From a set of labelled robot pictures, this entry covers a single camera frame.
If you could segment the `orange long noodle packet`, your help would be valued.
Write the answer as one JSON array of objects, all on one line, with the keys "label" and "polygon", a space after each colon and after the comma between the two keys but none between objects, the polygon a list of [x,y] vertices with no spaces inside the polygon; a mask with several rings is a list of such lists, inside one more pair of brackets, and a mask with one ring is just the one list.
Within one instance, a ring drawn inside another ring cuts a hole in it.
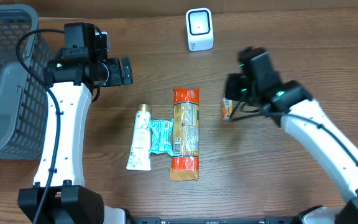
[{"label": "orange long noodle packet", "polygon": [[171,181],[199,179],[200,89],[174,88]]}]

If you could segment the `small orange sachet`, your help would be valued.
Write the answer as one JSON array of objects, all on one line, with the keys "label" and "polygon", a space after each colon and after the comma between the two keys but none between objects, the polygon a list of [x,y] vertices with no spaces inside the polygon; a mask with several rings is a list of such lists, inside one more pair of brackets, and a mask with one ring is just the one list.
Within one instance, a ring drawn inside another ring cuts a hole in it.
[{"label": "small orange sachet", "polygon": [[222,108],[222,119],[229,120],[234,108],[232,100],[223,97],[221,108]]}]

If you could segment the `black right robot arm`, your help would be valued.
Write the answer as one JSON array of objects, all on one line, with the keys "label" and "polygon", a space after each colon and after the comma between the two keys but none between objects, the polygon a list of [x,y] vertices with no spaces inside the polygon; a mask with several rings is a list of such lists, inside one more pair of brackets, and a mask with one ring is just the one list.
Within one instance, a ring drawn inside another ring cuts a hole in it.
[{"label": "black right robot arm", "polygon": [[310,152],[339,189],[344,207],[313,207],[301,212],[294,223],[358,223],[358,148],[306,89],[294,80],[282,83],[278,76],[231,73],[225,96],[257,107],[257,116],[272,118]]}]

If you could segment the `white tube with gold cap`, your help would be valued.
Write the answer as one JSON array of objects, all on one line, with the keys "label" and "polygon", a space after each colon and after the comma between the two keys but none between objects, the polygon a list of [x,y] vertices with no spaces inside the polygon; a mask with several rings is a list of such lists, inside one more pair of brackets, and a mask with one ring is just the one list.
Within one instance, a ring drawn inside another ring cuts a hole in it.
[{"label": "white tube with gold cap", "polygon": [[127,170],[151,170],[150,130],[151,108],[149,105],[139,105],[135,114],[134,132],[128,162]]}]

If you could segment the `teal snack packet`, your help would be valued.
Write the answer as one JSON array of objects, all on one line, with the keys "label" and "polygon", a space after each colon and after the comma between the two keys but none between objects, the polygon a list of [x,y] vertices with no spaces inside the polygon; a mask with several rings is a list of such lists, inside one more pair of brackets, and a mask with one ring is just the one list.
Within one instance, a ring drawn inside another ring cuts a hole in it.
[{"label": "teal snack packet", "polygon": [[170,156],[173,156],[173,147],[171,141],[173,131],[173,119],[152,120],[150,123],[150,129],[152,132],[152,144],[150,147],[150,153],[166,153]]}]

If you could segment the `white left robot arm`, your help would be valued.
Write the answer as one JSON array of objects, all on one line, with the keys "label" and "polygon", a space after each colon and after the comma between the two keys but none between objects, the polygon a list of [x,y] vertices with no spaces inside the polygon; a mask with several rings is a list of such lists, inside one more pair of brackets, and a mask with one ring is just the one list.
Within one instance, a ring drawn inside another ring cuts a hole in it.
[{"label": "white left robot arm", "polygon": [[44,69],[48,115],[39,168],[18,205],[32,223],[132,223],[125,208],[111,208],[85,187],[83,144],[94,89],[110,86],[115,61],[51,60]]}]

